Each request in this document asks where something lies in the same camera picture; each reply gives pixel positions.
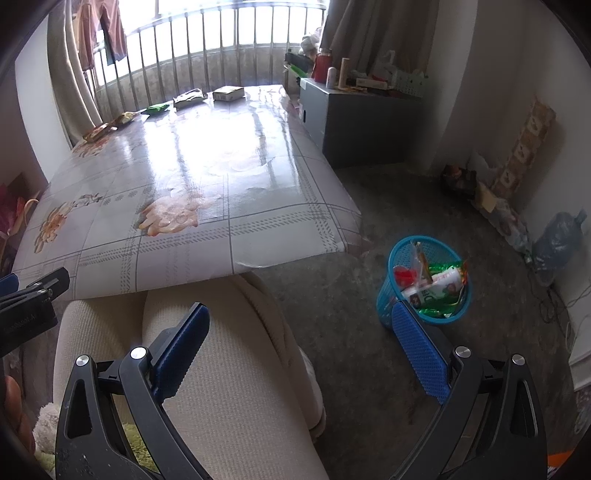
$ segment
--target brown garment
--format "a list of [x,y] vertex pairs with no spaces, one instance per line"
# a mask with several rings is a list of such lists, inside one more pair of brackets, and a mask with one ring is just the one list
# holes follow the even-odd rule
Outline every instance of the brown garment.
[[115,60],[122,60],[127,56],[119,0],[82,0],[78,10],[78,42],[82,70],[90,70],[95,66],[93,49],[96,45],[96,30],[100,24],[103,25],[105,41],[110,44]]

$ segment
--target table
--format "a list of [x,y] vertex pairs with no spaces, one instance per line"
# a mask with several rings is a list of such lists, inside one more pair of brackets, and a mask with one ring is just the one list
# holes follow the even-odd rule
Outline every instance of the table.
[[86,299],[361,253],[361,214],[281,86],[136,117],[59,168],[24,233],[21,288],[66,267]]

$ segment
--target curtain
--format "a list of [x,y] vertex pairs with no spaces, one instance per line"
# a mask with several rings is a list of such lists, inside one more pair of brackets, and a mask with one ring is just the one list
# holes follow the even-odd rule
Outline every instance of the curtain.
[[72,145],[102,120],[84,79],[72,26],[72,0],[49,14],[47,57],[56,104]]
[[397,66],[427,70],[439,0],[330,0],[320,47],[331,48],[333,65],[371,73],[376,59],[395,50]]

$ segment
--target cardboard box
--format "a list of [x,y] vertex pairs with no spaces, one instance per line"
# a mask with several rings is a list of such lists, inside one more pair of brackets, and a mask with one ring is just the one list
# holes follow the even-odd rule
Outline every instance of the cardboard box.
[[222,102],[233,102],[244,97],[244,87],[232,87],[226,85],[213,91],[213,99]]

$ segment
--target white box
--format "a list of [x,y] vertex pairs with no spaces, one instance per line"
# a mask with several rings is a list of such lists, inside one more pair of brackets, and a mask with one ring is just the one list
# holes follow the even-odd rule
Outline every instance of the white box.
[[372,79],[357,79],[356,85],[358,87],[379,88],[380,90],[388,90],[388,82]]
[[244,87],[232,87],[226,85],[213,91],[213,99],[222,102],[233,102],[244,97]]

